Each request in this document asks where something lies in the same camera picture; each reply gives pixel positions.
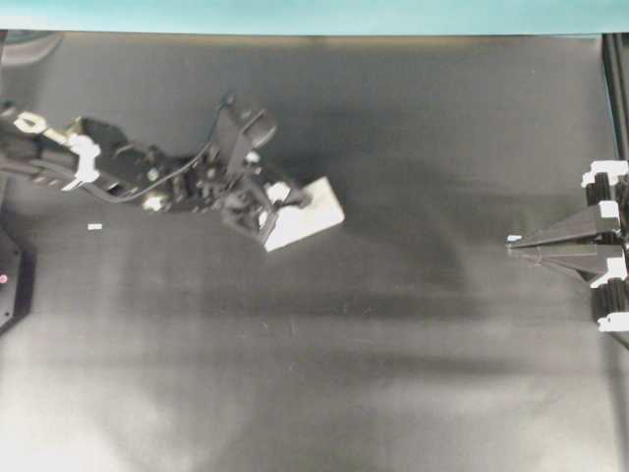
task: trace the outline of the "white foam block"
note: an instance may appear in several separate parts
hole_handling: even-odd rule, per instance
[[[315,180],[304,191],[313,201],[305,208],[286,206],[279,211],[275,229],[264,244],[267,251],[312,236],[345,219],[343,208],[336,200],[327,177]]]

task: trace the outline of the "screw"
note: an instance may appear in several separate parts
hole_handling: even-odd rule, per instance
[[[151,167],[148,169],[148,172],[146,172],[146,178],[149,182],[156,181],[159,178],[159,171],[155,167]]]

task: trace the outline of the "black cable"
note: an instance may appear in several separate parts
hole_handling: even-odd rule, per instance
[[[108,192],[102,190],[101,188],[99,188],[98,186],[96,186],[96,185],[94,185],[92,183],[83,183],[81,188],[86,190],[87,192],[91,193],[93,196],[97,197],[98,199],[101,199],[101,200],[103,200],[105,202],[108,202],[110,204],[124,204],[124,203],[131,202],[131,201],[141,197],[142,195],[146,194],[147,192],[150,192],[151,190],[153,190],[154,188],[159,187],[164,182],[167,182],[168,180],[172,179],[173,177],[176,177],[176,176],[186,172],[189,168],[191,168],[193,165],[195,165],[195,163],[197,163],[199,161],[199,159],[203,156],[203,154],[209,148],[209,146],[210,146],[209,142],[211,140],[211,137],[214,134],[214,131],[216,130],[216,125],[218,124],[218,118],[220,116],[220,112],[228,104],[229,103],[227,101],[227,98],[224,97],[221,100],[221,103],[218,106],[218,109],[216,110],[216,114],[214,116],[214,121],[212,123],[212,126],[209,129],[209,133],[208,133],[208,136],[207,136],[207,142],[203,145],[203,147],[200,149],[200,151],[197,152],[193,157],[191,157],[188,160],[188,162],[186,162],[184,165],[182,165],[181,167],[179,167],[176,170],[173,170],[172,172],[170,172],[169,174],[165,175],[161,179],[153,182],[149,186],[147,186],[147,187],[143,188],[142,190],[140,190],[138,192],[135,192],[134,194],[129,195],[127,197],[115,197],[115,196],[109,194]],[[56,172],[57,174],[65,177],[65,178],[68,178],[70,180],[75,180],[76,179],[75,173],[71,169],[68,169],[67,167],[64,167],[62,165],[55,164],[55,163],[52,163],[52,162],[48,162],[48,161],[42,160],[42,159],[33,159],[33,160],[30,161],[30,163],[38,165],[39,167],[42,167],[44,169]]]

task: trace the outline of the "black table surface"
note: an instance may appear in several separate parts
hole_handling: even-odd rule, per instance
[[[614,158],[597,37],[68,33],[6,92],[62,126],[199,146],[228,89],[347,219],[266,254],[215,214],[11,180],[34,263],[0,337],[12,470],[616,471],[629,353],[588,287],[511,260]],[[101,231],[87,231],[92,222]]]

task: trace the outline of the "teal wall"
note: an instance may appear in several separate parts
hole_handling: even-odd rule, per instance
[[[0,0],[0,28],[221,34],[629,30],[629,0]]]

